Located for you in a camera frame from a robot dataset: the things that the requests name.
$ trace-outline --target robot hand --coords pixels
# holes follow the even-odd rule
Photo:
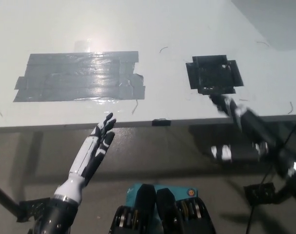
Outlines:
[[[54,197],[38,221],[35,233],[65,234],[73,224],[85,188],[101,164],[114,133],[110,131],[116,122],[109,114],[86,138],[69,172],[68,179],[57,188]]]

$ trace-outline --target black bracket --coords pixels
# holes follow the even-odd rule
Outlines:
[[[274,203],[275,190],[273,183],[253,184],[244,187],[246,199],[251,206]]]
[[[235,94],[234,87],[243,86],[235,60],[226,55],[192,57],[186,63],[191,89],[203,95]]]

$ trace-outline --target white table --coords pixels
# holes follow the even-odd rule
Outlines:
[[[13,102],[30,54],[78,52],[78,41],[139,52],[146,91],[134,113],[135,100]],[[91,128],[109,112],[117,127],[227,122],[190,89],[185,63],[203,55],[237,61],[238,103],[268,121],[296,120],[296,0],[0,1],[0,132]]]

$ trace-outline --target gray floor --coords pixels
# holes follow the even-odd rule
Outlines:
[[[51,196],[66,180],[89,132],[0,134],[0,187],[14,200]],[[116,208],[125,202],[126,191],[134,182],[197,187],[218,234],[245,233],[250,209],[242,197],[242,186],[259,183],[262,170],[254,166],[229,170],[202,156],[199,148],[210,137],[207,129],[130,128],[115,132],[113,145],[83,192],[72,233],[108,233]],[[274,182],[276,187],[282,185],[277,177]],[[32,224],[16,223],[0,206],[0,234],[26,234]],[[296,201],[259,207],[251,233],[296,234]]]

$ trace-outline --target black cable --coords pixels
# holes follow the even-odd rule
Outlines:
[[[290,138],[291,138],[291,136],[293,135],[293,133],[295,132],[295,130],[296,130],[296,124],[294,125],[293,129],[290,131],[288,137],[287,137],[286,140],[284,141],[283,146],[285,146],[285,145],[288,143],[288,141],[290,140]]]
[[[263,180],[261,181],[261,183],[259,184],[259,189],[261,187],[261,185],[265,182],[266,177],[269,175],[270,171],[273,169],[273,164],[269,167],[269,170],[266,172]],[[249,234],[250,233],[250,229],[251,229],[251,224],[252,224],[252,218],[253,218],[253,214],[254,214],[254,210],[255,210],[255,206],[252,206],[251,209],[251,213],[250,213],[250,217],[249,217],[249,221],[247,223],[247,227],[246,227],[246,231],[245,234]]]
[[[293,129],[290,131],[290,133],[288,134],[286,140],[284,141],[283,143],[283,146],[284,147],[288,141],[290,140],[292,134],[295,132],[296,130],[296,124],[294,125]],[[265,182],[265,179],[266,177],[269,175],[270,171],[273,169],[273,164],[270,166],[269,170],[267,171],[267,173],[265,174],[263,180],[261,181],[261,183],[259,184],[259,189],[261,187],[261,185]],[[254,214],[254,211],[255,211],[255,206],[252,206],[252,209],[251,209],[251,213],[250,213],[250,217],[249,217],[249,221],[248,221],[248,224],[247,224],[247,227],[246,227],[246,231],[245,231],[245,234],[249,234],[250,233],[250,229],[251,229],[251,224],[252,224],[252,219],[253,219],[253,214]]]

